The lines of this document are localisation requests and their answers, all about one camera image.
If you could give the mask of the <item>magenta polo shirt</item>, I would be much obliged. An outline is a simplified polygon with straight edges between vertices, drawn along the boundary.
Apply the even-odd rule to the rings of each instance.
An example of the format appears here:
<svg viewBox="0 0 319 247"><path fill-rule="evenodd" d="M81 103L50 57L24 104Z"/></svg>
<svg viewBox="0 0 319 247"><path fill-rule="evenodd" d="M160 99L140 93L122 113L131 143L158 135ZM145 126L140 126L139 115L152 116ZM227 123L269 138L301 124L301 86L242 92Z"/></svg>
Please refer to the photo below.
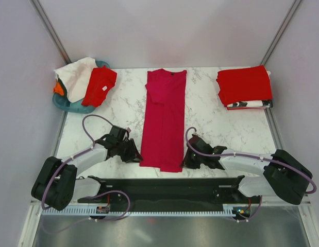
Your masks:
<svg viewBox="0 0 319 247"><path fill-rule="evenodd" d="M186 83L186 70L147 72L140 166L182 172Z"/></svg>

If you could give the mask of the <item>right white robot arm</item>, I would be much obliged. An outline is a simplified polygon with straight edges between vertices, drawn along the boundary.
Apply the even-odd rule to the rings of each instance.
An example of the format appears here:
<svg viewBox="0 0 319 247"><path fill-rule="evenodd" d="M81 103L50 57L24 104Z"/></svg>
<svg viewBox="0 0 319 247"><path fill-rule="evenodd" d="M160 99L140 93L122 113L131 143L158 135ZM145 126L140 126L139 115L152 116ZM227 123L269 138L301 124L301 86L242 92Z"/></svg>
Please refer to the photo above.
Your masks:
<svg viewBox="0 0 319 247"><path fill-rule="evenodd" d="M183 168L235 170L250 173L240 175L230 185L230 197L235 202L260 196L277 196L292 205L299 205L312 180L312 173L288 152L278 149L273 154L255 155L236 152L225 146L211 147L193 135L187 141Z"/></svg>

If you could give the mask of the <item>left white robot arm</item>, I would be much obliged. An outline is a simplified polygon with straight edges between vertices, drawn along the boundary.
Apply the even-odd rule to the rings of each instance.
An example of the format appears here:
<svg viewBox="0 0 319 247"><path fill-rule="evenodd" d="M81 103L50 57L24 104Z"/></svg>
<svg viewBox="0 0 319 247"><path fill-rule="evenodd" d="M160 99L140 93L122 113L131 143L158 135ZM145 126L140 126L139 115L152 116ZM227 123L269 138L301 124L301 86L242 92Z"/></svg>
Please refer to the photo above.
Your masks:
<svg viewBox="0 0 319 247"><path fill-rule="evenodd" d="M62 160L48 157L32 187L31 195L41 202L43 210L66 208L72 200L91 197L95 202L107 198L107 189L93 178L77 177L92 166L119 156L124 163L143 161L129 131L112 126L108 134L94 140L88 148Z"/></svg>

